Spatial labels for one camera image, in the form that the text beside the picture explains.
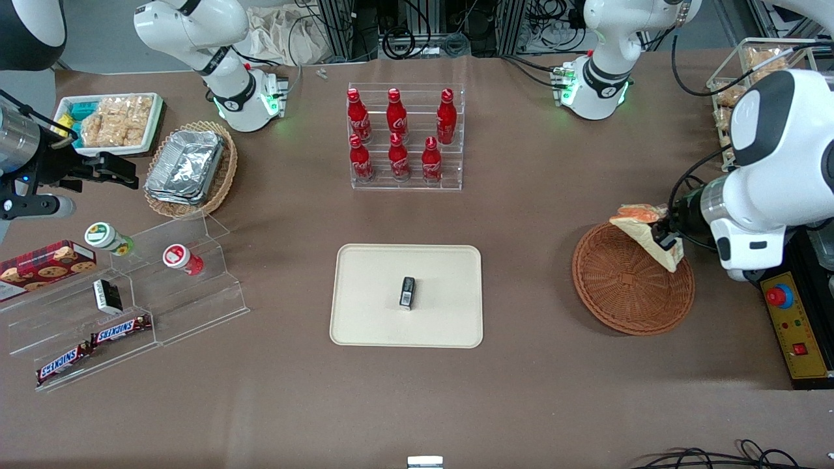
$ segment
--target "red button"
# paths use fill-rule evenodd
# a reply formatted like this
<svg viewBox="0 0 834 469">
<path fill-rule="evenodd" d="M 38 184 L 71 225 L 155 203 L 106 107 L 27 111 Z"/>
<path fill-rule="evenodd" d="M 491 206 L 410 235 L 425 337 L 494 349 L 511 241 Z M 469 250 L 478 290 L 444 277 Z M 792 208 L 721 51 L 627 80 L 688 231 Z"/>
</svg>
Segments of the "red button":
<svg viewBox="0 0 834 469">
<path fill-rule="evenodd" d="M 767 303 L 774 306 L 782 306 L 787 301 L 785 291 L 779 287 L 771 287 L 765 293 Z"/>
</svg>

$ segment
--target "red and white bottle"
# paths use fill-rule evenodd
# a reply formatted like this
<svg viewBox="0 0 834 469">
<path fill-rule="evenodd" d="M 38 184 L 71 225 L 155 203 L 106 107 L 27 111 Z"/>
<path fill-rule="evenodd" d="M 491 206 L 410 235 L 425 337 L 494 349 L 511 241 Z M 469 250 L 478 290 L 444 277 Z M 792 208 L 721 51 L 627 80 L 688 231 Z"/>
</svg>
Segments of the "red and white bottle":
<svg viewBox="0 0 834 469">
<path fill-rule="evenodd" d="M 367 144 L 370 141 L 370 116 L 368 109 L 359 99 L 359 90 L 351 88 L 348 90 L 348 119 L 350 119 L 350 128 L 353 129 L 354 134 L 359 135 L 362 143 Z"/>
<path fill-rule="evenodd" d="M 374 166 L 370 163 L 370 154 L 357 134 L 350 136 L 350 165 L 354 169 L 354 177 L 360 183 L 374 180 Z"/>
<path fill-rule="evenodd" d="M 172 269 L 182 270 L 188 275 L 203 271 L 203 258 L 183 245 L 170 245 L 162 254 L 162 261 Z"/>
<path fill-rule="evenodd" d="M 403 145 L 403 136 L 391 134 L 391 147 L 388 149 L 388 159 L 391 160 L 391 172 L 394 173 L 394 180 L 404 183 L 411 179 L 411 168 L 409 168 L 409 150 Z"/>
<path fill-rule="evenodd" d="M 452 102 L 454 98 L 452 88 L 446 88 L 440 93 L 440 107 L 437 108 L 437 140 L 441 145 L 451 145 L 455 139 L 458 111 Z"/>
<path fill-rule="evenodd" d="M 439 183 L 443 170 L 440 168 L 440 150 L 437 149 L 437 139 L 428 137 L 423 150 L 423 179 L 427 183 Z"/>
<path fill-rule="evenodd" d="M 405 106 L 399 100 L 399 90 L 392 88 L 388 90 L 388 110 L 385 111 L 388 118 L 388 130 L 392 134 L 399 134 L 403 142 L 409 140 L 409 118 L 405 112 Z"/>
</svg>

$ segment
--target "small bottle with sunflower label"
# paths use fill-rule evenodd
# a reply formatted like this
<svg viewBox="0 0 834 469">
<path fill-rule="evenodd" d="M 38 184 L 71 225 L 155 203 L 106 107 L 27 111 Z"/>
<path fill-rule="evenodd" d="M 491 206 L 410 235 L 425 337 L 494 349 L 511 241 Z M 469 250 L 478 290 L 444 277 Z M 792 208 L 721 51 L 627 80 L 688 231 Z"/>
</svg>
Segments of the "small bottle with sunflower label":
<svg viewBox="0 0 834 469">
<path fill-rule="evenodd" d="M 94 248 L 106 250 L 113 255 L 126 255 L 133 248 L 133 240 L 119 233 L 110 223 L 93 223 L 84 233 L 84 240 Z"/>
</svg>

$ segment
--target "table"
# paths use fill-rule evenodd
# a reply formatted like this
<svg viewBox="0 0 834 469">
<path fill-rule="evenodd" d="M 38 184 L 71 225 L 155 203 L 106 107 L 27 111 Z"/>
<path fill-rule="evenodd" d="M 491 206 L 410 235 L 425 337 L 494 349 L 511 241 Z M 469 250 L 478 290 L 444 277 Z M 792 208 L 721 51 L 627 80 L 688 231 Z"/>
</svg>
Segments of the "table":
<svg viewBox="0 0 834 469">
<path fill-rule="evenodd" d="M 681 53 L 681 74 L 696 86 L 725 56 Z M 826 465 L 831 394 L 787 391 L 759 293 L 729 280 L 714 255 L 687 247 L 695 305 L 668 334 L 615 333 L 574 292 L 579 238 L 619 204 L 665 201 L 717 148 L 709 100 L 678 89 L 667 54 L 645 54 L 626 102 L 601 122 L 554 108 L 544 87 L 498 59 L 326 68 L 327 81 L 304 74 L 286 119 L 234 135 L 240 166 L 215 214 L 233 231 L 229 270 L 252 312 L 47 395 L 33 390 L 31 361 L 0 354 L 3 467 L 381 468 L 439 454 L 454 469 L 625 468 L 675 446 L 736 454 L 743 437 Z M 350 81 L 464 82 L 463 192 L 354 192 Z M 163 135 L 217 119 L 196 73 L 58 72 L 58 82 L 62 96 L 160 93 Z M 76 201 L 70 219 L 13 224 L 0 255 L 80 239 L 99 219 L 126 234 L 165 221 L 141 191 L 114 184 L 85 184 Z M 333 344 L 336 252 L 357 242 L 476 246 L 483 343 Z"/>
</svg>

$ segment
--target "wicker basket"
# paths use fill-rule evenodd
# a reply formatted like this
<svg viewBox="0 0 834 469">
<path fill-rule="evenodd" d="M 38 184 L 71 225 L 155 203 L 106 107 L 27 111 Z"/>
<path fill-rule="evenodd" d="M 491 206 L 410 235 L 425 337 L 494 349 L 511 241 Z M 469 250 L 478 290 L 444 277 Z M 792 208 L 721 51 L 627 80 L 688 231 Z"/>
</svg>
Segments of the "wicker basket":
<svg viewBox="0 0 834 469">
<path fill-rule="evenodd" d="M 211 190 L 208 192 L 208 200 L 202 205 L 172 204 L 170 202 L 156 200 L 147 192 L 145 193 L 145 199 L 154 212 L 172 218 L 185 216 L 197 210 L 202 210 L 204 213 L 210 214 L 223 203 L 223 200 L 232 188 L 234 172 L 238 168 L 238 150 L 234 147 L 234 141 L 232 140 L 232 136 L 229 135 L 229 131 L 214 122 L 200 121 L 185 124 L 174 132 L 179 130 L 193 130 L 196 132 L 212 131 L 224 139 L 223 152 L 220 155 L 221 160 L 218 164 L 217 171 L 214 173 Z M 162 153 L 165 144 L 171 139 L 171 135 L 173 135 L 173 132 L 157 147 L 157 151 L 153 154 L 153 160 L 151 160 L 150 167 L 148 168 L 148 175 L 151 174 L 153 166 L 159 161 L 159 155 Z"/>
<path fill-rule="evenodd" d="M 573 279 L 597 319 L 631 335 L 672 330 L 695 299 L 695 279 L 686 258 L 672 274 L 610 223 L 592 228 L 576 246 Z"/>
</svg>

